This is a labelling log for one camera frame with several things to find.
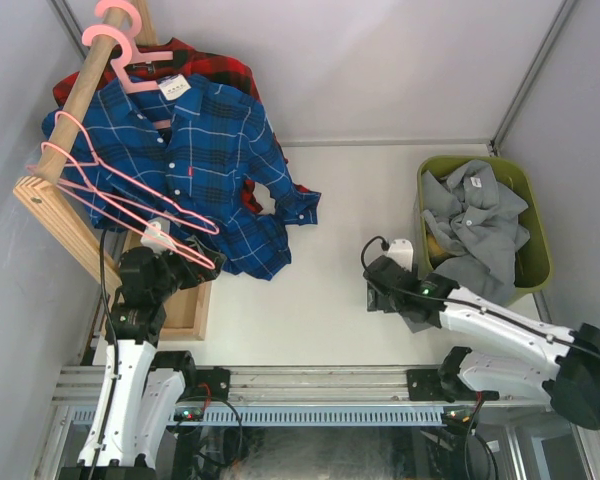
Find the yellow plaid shirt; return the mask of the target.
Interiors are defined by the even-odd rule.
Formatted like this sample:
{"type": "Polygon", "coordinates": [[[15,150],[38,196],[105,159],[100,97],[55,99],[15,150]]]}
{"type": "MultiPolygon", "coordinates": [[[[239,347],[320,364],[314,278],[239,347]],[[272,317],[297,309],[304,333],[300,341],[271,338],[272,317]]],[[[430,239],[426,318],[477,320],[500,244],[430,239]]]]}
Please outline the yellow plaid shirt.
{"type": "Polygon", "coordinates": [[[426,246],[432,266],[437,266],[450,257],[450,254],[438,244],[436,238],[430,233],[426,234],[426,246]]]}

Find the pink wire hanger grey shirt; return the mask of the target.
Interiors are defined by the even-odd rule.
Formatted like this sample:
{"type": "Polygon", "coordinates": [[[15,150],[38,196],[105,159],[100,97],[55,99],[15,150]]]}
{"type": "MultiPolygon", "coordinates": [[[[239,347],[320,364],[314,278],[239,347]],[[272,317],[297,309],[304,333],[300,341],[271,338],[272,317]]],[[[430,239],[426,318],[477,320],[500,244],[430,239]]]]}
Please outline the pink wire hanger grey shirt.
{"type": "MultiPolygon", "coordinates": [[[[60,153],[68,161],[68,167],[75,168],[83,179],[84,185],[61,179],[58,184],[60,190],[63,193],[69,194],[90,210],[95,211],[112,221],[116,226],[130,230],[141,236],[150,221],[145,220],[135,211],[127,208],[126,204],[139,210],[154,213],[158,217],[164,217],[167,220],[175,220],[175,217],[169,213],[160,213],[155,209],[151,209],[124,197],[98,190],[84,172],[83,163],[78,162],[70,153],[59,146],[49,141],[43,141],[40,144],[40,148],[42,153],[45,153],[47,150],[54,150],[55,152],[60,153]]],[[[196,262],[207,268],[212,268],[214,266],[210,260],[194,251],[191,247],[177,241],[175,238],[173,238],[173,240],[176,242],[177,249],[170,252],[182,255],[185,259],[196,262]]]]}

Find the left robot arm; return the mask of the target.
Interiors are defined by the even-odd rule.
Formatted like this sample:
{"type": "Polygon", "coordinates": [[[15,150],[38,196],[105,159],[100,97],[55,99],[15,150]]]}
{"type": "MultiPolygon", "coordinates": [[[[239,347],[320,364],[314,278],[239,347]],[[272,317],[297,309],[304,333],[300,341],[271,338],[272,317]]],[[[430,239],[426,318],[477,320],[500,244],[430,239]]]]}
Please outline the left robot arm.
{"type": "Polygon", "coordinates": [[[95,417],[76,464],[62,468],[60,478],[156,478],[157,453],[176,403],[199,387],[190,352],[158,349],[165,303],[179,290],[215,279],[226,259],[202,245],[194,250],[211,265],[147,246],[121,256],[121,284],[106,318],[106,364],[95,417]]]}

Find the pink plastic hanger blue shirt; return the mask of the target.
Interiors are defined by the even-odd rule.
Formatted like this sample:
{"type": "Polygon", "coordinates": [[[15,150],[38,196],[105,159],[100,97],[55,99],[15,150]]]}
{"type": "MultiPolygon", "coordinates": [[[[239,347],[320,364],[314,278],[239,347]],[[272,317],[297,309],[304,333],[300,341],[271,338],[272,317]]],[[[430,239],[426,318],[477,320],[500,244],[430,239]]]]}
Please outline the pink plastic hanger blue shirt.
{"type": "Polygon", "coordinates": [[[113,26],[105,24],[87,28],[82,34],[82,42],[85,46],[91,46],[93,41],[100,37],[109,37],[121,47],[121,54],[111,60],[110,64],[119,79],[119,83],[127,94],[160,91],[157,84],[158,81],[156,80],[132,81],[126,71],[126,66],[130,64],[170,61],[174,57],[171,51],[141,52],[136,46],[135,41],[131,40],[127,34],[113,26]]]}

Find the white paper price tag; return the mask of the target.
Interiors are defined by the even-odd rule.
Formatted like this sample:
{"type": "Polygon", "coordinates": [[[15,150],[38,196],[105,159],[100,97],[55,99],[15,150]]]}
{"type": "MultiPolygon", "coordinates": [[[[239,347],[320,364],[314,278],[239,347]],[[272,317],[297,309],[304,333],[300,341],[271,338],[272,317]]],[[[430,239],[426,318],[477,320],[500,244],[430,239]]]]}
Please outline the white paper price tag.
{"type": "Polygon", "coordinates": [[[189,82],[182,74],[164,77],[157,84],[162,95],[168,101],[176,100],[191,88],[189,82]]]}

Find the blue plaid shirt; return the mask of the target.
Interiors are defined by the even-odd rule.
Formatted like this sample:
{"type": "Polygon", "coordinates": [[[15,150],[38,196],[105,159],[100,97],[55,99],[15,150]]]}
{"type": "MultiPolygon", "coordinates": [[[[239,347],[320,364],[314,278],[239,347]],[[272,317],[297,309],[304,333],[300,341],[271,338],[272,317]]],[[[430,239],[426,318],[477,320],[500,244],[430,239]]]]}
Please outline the blue plaid shirt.
{"type": "Polygon", "coordinates": [[[172,100],[118,80],[97,91],[71,151],[83,166],[64,175],[94,227],[121,213],[88,184],[176,217],[190,210],[173,237],[196,235],[226,256],[225,271],[270,280],[292,261],[287,226],[317,223],[320,195],[292,181],[258,100],[201,75],[176,80],[189,87],[172,100]]]}

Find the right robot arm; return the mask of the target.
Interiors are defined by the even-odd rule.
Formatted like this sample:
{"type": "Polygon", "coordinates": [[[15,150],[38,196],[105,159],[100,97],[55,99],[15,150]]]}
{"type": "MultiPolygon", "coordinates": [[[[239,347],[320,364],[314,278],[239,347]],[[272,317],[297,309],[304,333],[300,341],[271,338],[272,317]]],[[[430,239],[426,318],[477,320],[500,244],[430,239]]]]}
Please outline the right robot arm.
{"type": "Polygon", "coordinates": [[[448,397],[468,392],[534,398],[569,422],[600,429],[600,329],[547,324],[485,300],[456,281],[430,273],[424,279],[383,255],[363,276],[391,312],[412,323],[479,338],[491,357],[455,347],[439,368],[448,397]]]}

